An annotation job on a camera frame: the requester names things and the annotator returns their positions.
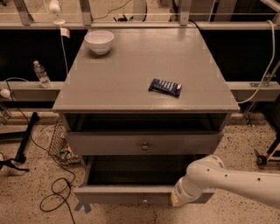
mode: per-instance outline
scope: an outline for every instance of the drawer handle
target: drawer handle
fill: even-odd
[[[147,151],[149,149],[149,145],[146,142],[143,142],[142,144],[142,150]]]

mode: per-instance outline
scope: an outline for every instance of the terrazzo floor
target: terrazzo floor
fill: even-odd
[[[53,126],[58,117],[55,114],[39,113],[40,121],[32,130],[32,138],[40,146],[47,147],[53,134]],[[270,126],[265,116],[253,114],[253,127],[247,126],[242,114],[234,114],[224,129],[215,155],[219,156],[226,167],[231,170],[248,172],[272,172],[280,174],[280,164],[269,162],[259,168],[256,165],[254,149],[266,155],[276,137],[276,132]],[[0,132],[20,131],[26,129],[26,120],[21,115],[14,115]],[[0,141],[0,152],[7,158],[14,158],[19,142]],[[39,208],[44,197],[52,194],[52,184],[55,179],[66,178],[69,181],[73,175],[62,170],[48,154],[29,141],[25,155],[27,161],[18,164],[29,168],[29,172],[16,171],[4,167],[0,171],[0,223],[1,224],[37,224],[37,223],[72,223],[66,204],[57,210],[46,213]],[[76,175],[72,189],[82,183],[84,171],[80,164],[67,167]],[[61,182],[54,189],[61,189]],[[167,205],[107,205],[91,204],[91,212],[83,209],[74,211],[78,200],[71,192],[67,200],[75,223],[280,223],[280,210],[265,206],[251,199],[216,190],[206,204],[186,204],[182,207]],[[44,202],[44,209],[52,209],[58,205],[56,199]]]

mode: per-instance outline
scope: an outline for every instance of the clear water bottle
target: clear water bottle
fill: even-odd
[[[41,82],[42,87],[49,88],[52,85],[52,83],[50,81],[49,76],[46,73],[44,66],[39,64],[37,60],[35,60],[33,64],[34,64],[34,72],[37,75],[39,81]]]

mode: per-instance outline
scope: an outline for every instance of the wire basket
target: wire basket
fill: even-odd
[[[61,120],[58,120],[54,126],[49,153],[61,165],[79,164],[81,161],[71,152],[64,138],[65,131]]]

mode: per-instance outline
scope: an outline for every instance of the bowl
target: bowl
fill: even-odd
[[[96,54],[107,53],[113,44],[114,33],[110,31],[91,31],[85,36],[86,46]]]

